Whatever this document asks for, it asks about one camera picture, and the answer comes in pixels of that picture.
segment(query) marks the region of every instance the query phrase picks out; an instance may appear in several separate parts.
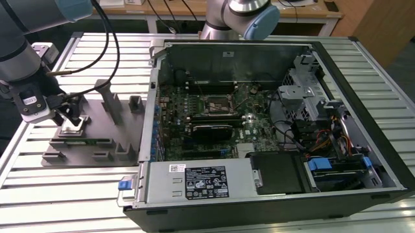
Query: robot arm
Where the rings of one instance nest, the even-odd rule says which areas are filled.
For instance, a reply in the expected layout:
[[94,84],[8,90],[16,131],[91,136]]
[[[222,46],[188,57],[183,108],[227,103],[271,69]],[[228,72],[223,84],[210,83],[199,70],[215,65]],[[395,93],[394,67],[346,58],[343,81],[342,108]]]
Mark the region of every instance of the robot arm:
[[91,14],[91,0],[0,0],[0,82],[30,123],[55,117],[47,97],[64,91],[24,35]]
[[263,40],[274,31],[279,10],[271,0],[208,0],[202,39]]
[[[24,35],[88,17],[94,4],[92,0],[0,0],[0,84],[8,86],[26,122],[54,119],[60,125],[63,114],[79,124],[74,106],[80,98],[59,101],[67,95],[56,78],[47,76],[50,70]],[[279,11],[271,0],[208,0],[207,6],[203,39],[238,40],[240,34],[262,40],[276,26]]]

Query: power supply label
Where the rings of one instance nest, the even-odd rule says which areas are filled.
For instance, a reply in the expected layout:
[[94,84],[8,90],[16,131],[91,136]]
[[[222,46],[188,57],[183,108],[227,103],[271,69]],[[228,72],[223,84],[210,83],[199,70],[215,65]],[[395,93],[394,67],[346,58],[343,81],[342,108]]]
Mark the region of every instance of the power supply label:
[[228,198],[230,187],[224,166],[186,168],[186,198],[188,200]]

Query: slotted aluminum surface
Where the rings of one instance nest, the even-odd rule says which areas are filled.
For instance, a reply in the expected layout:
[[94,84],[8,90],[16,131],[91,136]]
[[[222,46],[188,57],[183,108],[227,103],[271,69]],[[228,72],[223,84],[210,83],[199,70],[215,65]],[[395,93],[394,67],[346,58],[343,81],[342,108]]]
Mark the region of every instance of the slotted aluminum surface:
[[[131,94],[147,97],[151,67],[147,60],[154,39],[196,39],[196,35],[120,34],[122,63],[112,81],[112,91],[122,99]],[[70,41],[56,69],[87,65],[103,50],[106,36],[86,33]],[[369,60],[359,44],[347,38],[272,36],[268,40],[320,41],[367,106],[377,122],[410,169],[415,171],[414,104],[385,71]],[[96,79],[108,78],[115,66],[115,44],[98,65],[70,77],[59,77],[67,92],[92,87]],[[98,93],[87,98],[99,99]],[[3,155],[0,166],[0,229],[6,232],[135,232],[142,230],[116,205],[118,181],[132,175],[135,167],[51,168],[42,167],[42,153],[56,127],[51,121],[23,125],[19,141]],[[132,192],[124,194],[131,198]],[[414,232],[415,199],[382,204],[351,217],[288,222],[196,231],[202,232]]]

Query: table leg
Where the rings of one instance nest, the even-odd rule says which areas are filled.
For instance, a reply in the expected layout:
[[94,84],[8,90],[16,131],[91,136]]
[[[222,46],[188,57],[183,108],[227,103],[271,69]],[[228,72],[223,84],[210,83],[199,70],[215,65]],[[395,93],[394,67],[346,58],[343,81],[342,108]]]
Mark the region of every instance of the table leg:
[[158,34],[158,17],[156,16],[152,16],[152,15],[148,15],[146,16],[146,20],[147,20],[147,26],[148,26],[148,32],[151,34]]
[[338,24],[338,18],[328,18],[326,24],[322,27],[319,36],[331,36],[332,30]]

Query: circuit board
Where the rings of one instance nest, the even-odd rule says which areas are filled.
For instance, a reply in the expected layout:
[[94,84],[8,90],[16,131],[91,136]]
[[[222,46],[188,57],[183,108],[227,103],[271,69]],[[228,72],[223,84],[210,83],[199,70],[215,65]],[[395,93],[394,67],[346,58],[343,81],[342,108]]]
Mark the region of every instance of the circuit board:
[[[270,115],[266,113],[268,91],[259,90],[258,85],[242,84],[231,94],[191,95],[184,87],[170,85],[160,87],[163,144],[166,154],[163,161],[194,159],[238,158],[235,149],[239,143],[252,143],[255,151],[279,150],[276,132],[271,127]],[[232,128],[231,138],[216,143],[195,143],[188,135],[187,119],[199,115],[236,115],[242,125]]]

